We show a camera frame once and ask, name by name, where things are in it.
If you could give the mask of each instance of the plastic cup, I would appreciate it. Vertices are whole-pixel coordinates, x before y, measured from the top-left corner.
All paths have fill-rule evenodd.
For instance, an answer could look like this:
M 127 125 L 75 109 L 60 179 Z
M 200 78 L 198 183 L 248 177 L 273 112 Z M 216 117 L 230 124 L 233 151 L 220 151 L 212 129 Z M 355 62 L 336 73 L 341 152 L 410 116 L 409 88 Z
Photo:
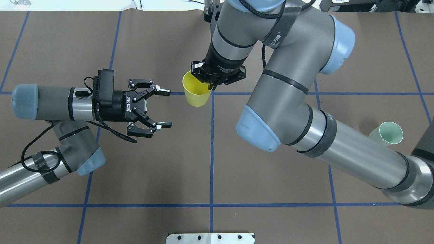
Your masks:
M 404 132 L 399 125 L 388 121 L 373 130 L 368 137 L 383 146 L 389 146 L 400 143 L 404 138 Z
M 182 78 L 185 97 L 188 104 L 194 107 L 201 107 L 207 103 L 211 91 L 208 90 L 208 84 L 200 82 L 188 71 Z

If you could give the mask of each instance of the light blue joint cap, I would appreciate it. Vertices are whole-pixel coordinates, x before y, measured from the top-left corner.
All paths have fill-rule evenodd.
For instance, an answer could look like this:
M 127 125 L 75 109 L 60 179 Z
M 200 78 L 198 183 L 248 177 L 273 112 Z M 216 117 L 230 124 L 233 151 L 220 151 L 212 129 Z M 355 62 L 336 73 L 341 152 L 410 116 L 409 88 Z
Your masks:
M 268 125 L 247 105 L 237 123 L 237 134 L 255 147 L 274 152 L 281 142 Z
M 105 156 L 102 153 L 101 147 L 99 147 L 93 154 L 84 162 L 84 164 L 77 169 L 77 173 L 80 176 L 86 175 L 97 168 L 105 164 Z
M 238 9 L 239 11 L 250 13 L 250 11 L 247 8 L 245 8 L 240 3 L 239 0 L 227 0 L 227 1 L 232 7 Z M 254 9 L 262 13 L 279 7 L 280 5 L 282 5 L 284 1 L 285 0 L 246 0 L 246 2 L 250 4 Z
M 354 47 L 355 34 L 352 29 L 342 24 L 333 15 L 330 15 L 335 22 L 335 41 L 333 43 L 332 53 L 324 68 L 320 71 L 323 74 L 331 74 L 338 70 L 345 59 L 347 59 Z
M 10 99 L 12 111 L 20 119 L 36 119 L 38 112 L 38 85 L 17 85 Z

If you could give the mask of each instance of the white metal plate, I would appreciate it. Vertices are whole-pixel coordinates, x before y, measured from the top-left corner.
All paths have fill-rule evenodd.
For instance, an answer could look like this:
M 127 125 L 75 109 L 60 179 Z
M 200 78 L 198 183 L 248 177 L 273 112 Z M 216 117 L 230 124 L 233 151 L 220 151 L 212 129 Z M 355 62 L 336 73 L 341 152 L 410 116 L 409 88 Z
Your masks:
M 166 238 L 166 244 L 255 244 L 255 234 L 171 234 Z

